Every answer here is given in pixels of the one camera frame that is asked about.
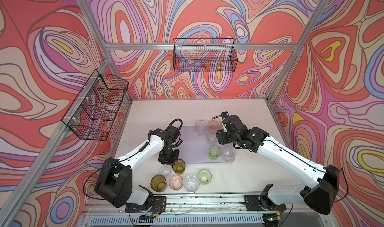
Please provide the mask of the olive brown glass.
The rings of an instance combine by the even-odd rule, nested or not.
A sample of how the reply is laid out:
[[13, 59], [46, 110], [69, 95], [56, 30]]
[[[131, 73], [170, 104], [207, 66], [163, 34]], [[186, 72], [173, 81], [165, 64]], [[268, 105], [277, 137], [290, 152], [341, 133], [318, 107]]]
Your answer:
[[178, 174], [178, 175], [181, 175], [184, 173], [185, 171], [185, 168], [186, 168], [186, 163], [179, 159], [177, 160], [173, 165], [172, 165], [172, 169], [173, 171]]

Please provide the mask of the clear faceted glass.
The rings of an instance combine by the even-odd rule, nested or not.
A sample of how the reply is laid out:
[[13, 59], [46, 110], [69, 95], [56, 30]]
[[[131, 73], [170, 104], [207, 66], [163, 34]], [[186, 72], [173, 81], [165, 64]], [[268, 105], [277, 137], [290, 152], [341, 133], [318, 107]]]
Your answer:
[[224, 145], [221, 147], [222, 150], [222, 160], [227, 163], [231, 163], [235, 160], [235, 156], [237, 154], [236, 149], [233, 145]]

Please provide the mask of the pink dimpled cup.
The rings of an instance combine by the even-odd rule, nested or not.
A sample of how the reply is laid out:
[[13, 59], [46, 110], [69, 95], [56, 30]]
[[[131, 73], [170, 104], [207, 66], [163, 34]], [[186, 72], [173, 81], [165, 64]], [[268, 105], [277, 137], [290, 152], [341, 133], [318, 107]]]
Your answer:
[[211, 120], [208, 122], [208, 132], [210, 134], [215, 135], [219, 128], [220, 124], [217, 121]]

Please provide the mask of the clear textured glass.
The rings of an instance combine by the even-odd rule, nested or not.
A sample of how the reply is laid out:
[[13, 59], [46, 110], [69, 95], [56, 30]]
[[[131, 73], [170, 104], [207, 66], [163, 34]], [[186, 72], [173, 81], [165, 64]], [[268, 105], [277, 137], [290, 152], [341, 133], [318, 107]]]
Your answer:
[[215, 133], [207, 132], [206, 134], [207, 143], [209, 145], [216, 145], [218, 143], [218, 139]]

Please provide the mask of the bright green glass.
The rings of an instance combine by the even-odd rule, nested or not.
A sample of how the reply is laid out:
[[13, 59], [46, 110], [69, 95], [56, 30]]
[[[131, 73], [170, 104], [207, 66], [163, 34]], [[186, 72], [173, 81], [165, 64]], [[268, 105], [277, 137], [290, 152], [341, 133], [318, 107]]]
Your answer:
[[219, 146], [210, 146], [209, 148], [209, 158], [211, 160], [217, 160], [219, 158], [219, 156], [221, 155], [222, 153], [222, 150]]

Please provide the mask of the pale green dimpled cup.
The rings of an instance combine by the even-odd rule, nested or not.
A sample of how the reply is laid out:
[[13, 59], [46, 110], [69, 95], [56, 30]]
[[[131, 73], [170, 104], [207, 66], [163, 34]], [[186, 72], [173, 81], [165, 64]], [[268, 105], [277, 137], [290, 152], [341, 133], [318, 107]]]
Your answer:
[[220, 129], [221, 129], [221, 130], [224, 130], [224, 129], [225, 129], [224, 124], [223, 124], [223, 120], [220, 120]]

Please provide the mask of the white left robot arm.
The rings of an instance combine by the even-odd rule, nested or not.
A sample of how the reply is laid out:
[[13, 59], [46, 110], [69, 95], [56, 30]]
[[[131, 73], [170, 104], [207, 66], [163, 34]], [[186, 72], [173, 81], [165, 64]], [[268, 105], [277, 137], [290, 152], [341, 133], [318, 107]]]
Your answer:
[[176, 147], [182, 142], [180, 130], [180, 127], [169, 125], [165, 130], [149, 131], [147, 140], [130, 153], [105, 160], [95, 185], [96, 194], [116, 208], [125, 204], [149, 208], [152, 192], [135, 187], [134, 174], [156, 154], [159, 154], [158, 161], [162, 165], [173, 166], [179, 159], [180, 151]]

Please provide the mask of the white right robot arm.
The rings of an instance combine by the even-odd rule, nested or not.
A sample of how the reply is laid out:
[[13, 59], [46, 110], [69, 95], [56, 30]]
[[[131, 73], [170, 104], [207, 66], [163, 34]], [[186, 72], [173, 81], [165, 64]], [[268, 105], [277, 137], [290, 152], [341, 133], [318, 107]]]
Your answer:
[[236, 149], [267, 157], [301, 180], [295, 186], [266, 185], [258, 197], [262, 209], [285, 204], [307, 205], [319, 214], [330, 214], [339, 192], [341, 171], [338, 168], [325, 167], [302, 157], [266, 131], [247, 128], [238, 116], [222, 112], [218, 117], [223, 126], [216, 132], [220, 145], [232, 144]]

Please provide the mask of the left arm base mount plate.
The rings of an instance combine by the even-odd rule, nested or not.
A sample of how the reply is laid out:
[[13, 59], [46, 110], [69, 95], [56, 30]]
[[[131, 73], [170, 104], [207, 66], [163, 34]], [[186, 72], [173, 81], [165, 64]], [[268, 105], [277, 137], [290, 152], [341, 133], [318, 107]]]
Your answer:
[[161, 214], [166, 211], [166, 196], [154, 196], [145, 201], [143, 205], [126, 204], [126, 213], [150, 213], [152, 215]]

